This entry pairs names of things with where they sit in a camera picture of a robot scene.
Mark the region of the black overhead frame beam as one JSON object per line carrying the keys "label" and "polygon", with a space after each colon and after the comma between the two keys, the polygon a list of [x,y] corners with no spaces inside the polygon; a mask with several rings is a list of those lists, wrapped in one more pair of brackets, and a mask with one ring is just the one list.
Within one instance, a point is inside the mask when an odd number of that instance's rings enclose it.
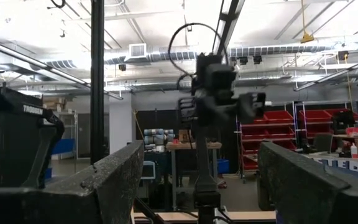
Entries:
{"label": "black overhead frame beam", "polygon": [[245,1],[221,0],[219,17],[216,24],[216,31],[221,36],[221,39],[218,40],[218,37],[215,35],[212,46],[214,53],[221,54],[223,49],[228,47]]}

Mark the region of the blue cereal box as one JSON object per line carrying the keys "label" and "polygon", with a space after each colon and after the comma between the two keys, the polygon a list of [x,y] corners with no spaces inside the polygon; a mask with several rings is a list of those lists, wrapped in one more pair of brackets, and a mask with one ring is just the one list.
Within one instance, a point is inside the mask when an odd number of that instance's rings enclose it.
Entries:
{"label": "blue cereal box", "polygon": [[319,162],[320,164],[324,164],[329,167],[337,168],[345,173],[358,177],[358,159],[321,155],[309,155],[308,157],[315,162]]}

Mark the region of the white ceiling vent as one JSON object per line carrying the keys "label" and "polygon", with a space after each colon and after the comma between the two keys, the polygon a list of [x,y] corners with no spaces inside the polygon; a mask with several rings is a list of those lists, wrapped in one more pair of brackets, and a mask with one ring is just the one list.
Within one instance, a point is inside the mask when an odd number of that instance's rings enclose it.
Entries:
{"label": "white ceiling vent", "polygon": [[130,44],[129,45],[129,57],[141,58],[147,56],[147,44]]}

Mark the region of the yellow ceiling hanger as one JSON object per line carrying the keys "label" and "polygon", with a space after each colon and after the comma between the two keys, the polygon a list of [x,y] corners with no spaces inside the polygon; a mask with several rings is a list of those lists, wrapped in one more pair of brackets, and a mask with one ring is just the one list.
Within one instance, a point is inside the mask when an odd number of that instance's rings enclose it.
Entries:
{"label": "yellow ceiling hanger", "polygon": [[300,40],[301,44],[305,44],[307,42],[314,41],[314,36],[312,34],[307,33],[306,31],[303,32],[303,37]]}

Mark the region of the wooden top workbench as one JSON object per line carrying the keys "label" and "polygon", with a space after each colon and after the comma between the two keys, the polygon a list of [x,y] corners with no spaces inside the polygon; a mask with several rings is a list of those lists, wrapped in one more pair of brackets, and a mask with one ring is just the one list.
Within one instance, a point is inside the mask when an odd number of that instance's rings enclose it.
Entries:
{"label": "wooden top workbench", "polygon": [[[210,173],[213,176],[214,180],[218,181],[218,159],[217,159],[217,151],[220,149],[222,144],[220,142],[208,142],[206,147],[208,150],[212,150],[212,162],[208,164],[210,168]],[[178,210],[177,207],[177,193],[178,192],[186,192],[192,191],[193,187],[181,187],[180,182],[178,181],[177,175],[177,160],[176,160],[176,152],[179,150],[196,150],[197,145],[195,142],[193,143],[168,143],[165,148],[166,151],[170,152],[171,155],[171,171],[172,171],[172,208],[174,211]]]}

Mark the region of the blue storage bin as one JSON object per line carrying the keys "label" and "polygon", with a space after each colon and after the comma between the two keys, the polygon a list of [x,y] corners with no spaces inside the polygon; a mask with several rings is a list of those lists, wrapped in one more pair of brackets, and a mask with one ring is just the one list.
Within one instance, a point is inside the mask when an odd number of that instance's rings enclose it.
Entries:
{"label": "blue storage bin", "polygon": [[218,159],[218,174],[228,174],[229,173],[229,160],[228,159]]}

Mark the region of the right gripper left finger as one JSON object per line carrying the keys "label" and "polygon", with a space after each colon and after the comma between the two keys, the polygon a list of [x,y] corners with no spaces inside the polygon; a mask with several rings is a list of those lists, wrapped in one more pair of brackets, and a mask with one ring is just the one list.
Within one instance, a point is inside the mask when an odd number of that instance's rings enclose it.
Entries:
{"label": "right gripper left finger", "polygon": [[0,188],[0,224],[127,224],[143,161],[134,141],[44,189]]}

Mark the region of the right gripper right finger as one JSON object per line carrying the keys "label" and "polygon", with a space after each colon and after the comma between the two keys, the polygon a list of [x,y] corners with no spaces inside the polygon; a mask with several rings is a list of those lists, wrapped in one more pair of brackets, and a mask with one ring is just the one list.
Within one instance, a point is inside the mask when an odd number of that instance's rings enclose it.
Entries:
{"label": "right gripper right finger", "polygon": [[261,143],[258,163],[277,224],[358,224],[358,177],[270,141]]}

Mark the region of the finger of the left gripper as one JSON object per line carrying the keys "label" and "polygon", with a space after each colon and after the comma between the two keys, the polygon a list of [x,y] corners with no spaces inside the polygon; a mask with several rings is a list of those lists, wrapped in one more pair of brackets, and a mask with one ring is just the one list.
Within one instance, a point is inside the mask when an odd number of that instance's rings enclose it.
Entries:
{"label": "finger of the left gripper", "polygon": [[218,123],[219,110],[212,96],[195,98],[195,105],[200,126],[211,126]]}
{"label": "finger of the left gripper", "polygon": [[262,92],[248,92],[239,95],[239,121],[251,124],[255,118],[264,116],[266,94]]}

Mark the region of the red bin shelving rack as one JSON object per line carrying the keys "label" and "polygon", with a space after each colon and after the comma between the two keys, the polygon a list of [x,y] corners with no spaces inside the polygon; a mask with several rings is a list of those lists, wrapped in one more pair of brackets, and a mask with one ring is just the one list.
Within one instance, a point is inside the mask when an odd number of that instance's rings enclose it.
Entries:
{"label": "red bin shelving rack", "polygon": [[264,115],[251,124],[237,122],[240,173],[258,171],[257,151],[264,139],[289,150],[311,144],[318,134],[337,134],[334,116],[351,111],[358,126],[358,100],[267,103]]}

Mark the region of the wooden table side board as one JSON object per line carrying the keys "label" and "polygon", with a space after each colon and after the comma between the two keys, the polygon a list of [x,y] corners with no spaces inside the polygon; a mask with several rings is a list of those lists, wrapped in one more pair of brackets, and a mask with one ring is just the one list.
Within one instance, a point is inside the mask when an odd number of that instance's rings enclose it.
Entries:
{"label": "wooden table side board", "polygon": [[[157,212],[165,222],[174,224],[195,224],[197,215],[183,212]],[[275,212],[225,212],[235,224],[276,224]]]}

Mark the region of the grey fabric rolls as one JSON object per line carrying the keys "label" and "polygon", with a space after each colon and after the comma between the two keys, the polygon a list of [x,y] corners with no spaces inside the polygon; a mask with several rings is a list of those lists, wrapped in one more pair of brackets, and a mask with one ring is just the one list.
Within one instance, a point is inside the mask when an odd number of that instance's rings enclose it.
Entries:
{"label": "grey fabric rolls", "polygon": [[172,142],[175,134],[172,129],[145,129],[144,130],[144,144],[145,145],[164,145],[167,142]]}

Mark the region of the black vertical frame post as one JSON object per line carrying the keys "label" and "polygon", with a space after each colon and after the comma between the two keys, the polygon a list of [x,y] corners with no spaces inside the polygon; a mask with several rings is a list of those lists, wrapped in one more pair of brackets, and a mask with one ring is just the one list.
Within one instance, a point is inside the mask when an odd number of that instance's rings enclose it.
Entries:
{"label": "black vertical frame post", "polygon": [[91,163],[103,158],[104,137],[104,0],[91,0]]}

